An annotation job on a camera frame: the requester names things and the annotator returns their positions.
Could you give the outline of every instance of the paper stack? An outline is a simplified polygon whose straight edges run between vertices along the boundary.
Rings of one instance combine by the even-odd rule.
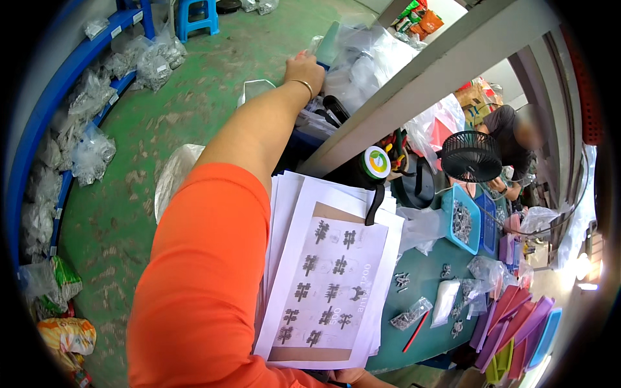
[[[254,349],[270,366],[363,367],[377,354],[404,219],[386,191],[366,227],[373,197],[290,171],[272,177]]]

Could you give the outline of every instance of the green table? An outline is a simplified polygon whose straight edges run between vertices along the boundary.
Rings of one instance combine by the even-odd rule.
[[[442,173],[437,174],[436,177],[436,191],[438,191],[440,188],[446,187],[448,182]],[[442,194],[444,193],[434,198],[431,208],[438,209],[440,207]],[[481,188],[477,187],[476,196],[480,194]],[[499,239],[500,233],[496,233],[496,247],[498,247]],[[481,250],[479,254],[489,256],[484,250]],[[471,320],[467,320],[467,309],[461,313],[463,331],[455,339],[451,336],[451,329],[455,320],[450,317],[447,324],[433,329],[429,328],[432,321],[432,310],[406,353],[402,352],[403,347],[416,330],[417,323],[402,332],[388,321],[407,310],[421,296],[426,297],[435,305],[438,285],[443,280],[440,278],[443,264],[451,265],[451,279],[453,276],[462,279],[472,278],[472,274],[466,265],[473,257],[472,254],[457,247],[446,238],[436,241],[429,256],[423,255],[416,249],[411,249],[403,254],[395,268],[395,273],[409,273],[410,283],[407,286],[408,289],[403,292],[397,293],[398,288],[394,284],[388,292],[382,313],[381,346],[378,355],[370,357],[366,363],[367,370],[377,374],[403,368],[438,354],[446,353],[470,340],[477,318],[473,317]],[[461,289],[457,298],[457,300],[461,298]]]

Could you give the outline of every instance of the blue plastic stool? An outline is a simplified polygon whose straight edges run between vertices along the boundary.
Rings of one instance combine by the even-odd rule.
[[[202,3],[200,9],[192,10],[192,14],[205,13],[205,19],[188,22],[190,4]],[[218,13],[215,11],[215,0],[180,0],[177,13],[177,33],[181,43],[188,41],[188,32],[197,29],[209,28],[209,35],[220,32],[218,29]]]

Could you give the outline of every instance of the hand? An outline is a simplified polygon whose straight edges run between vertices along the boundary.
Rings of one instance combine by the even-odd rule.
[[[368,373],[364,368],[338,369],[330,371],[329,377],[331,380],[353,385],[360,382]]]
[[[494,178],[493,181],[487,182],[487,185],[489,186],[489,188],[491,188],[492,190],[496,190],[497,192],[502,192],[504,189],[507,188],[507,185],[504,184],[501,177],[499,176]]]
[[[308,82],[315,97],[324,83],[325,70],[317,64],[317,57],[307,55],[306,50],[300,51],[295,58],[287,59],[287,70],[284,72],[284,82],[291,79],[300,79]]]

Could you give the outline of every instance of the bracelet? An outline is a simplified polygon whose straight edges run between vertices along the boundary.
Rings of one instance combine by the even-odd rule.
[[[310,92],[310,98],[309,98],[309,101],[310,101],[310,100],[312,100],[312,97],[313,97],[315,94],[312,92],[312,87],[310,86],[310,84],[309,84],[308,82],[306,82],[306,81],[302,81],[301,79],[290,79],[290,80],[289,80],[289,81],[287,81],[287,82],[291,82],[291,81],[296,81],[296,82],[299,82],[299,83],[301,83],[302,85],[306,86],[306,87],[308,88],[309,92]]]

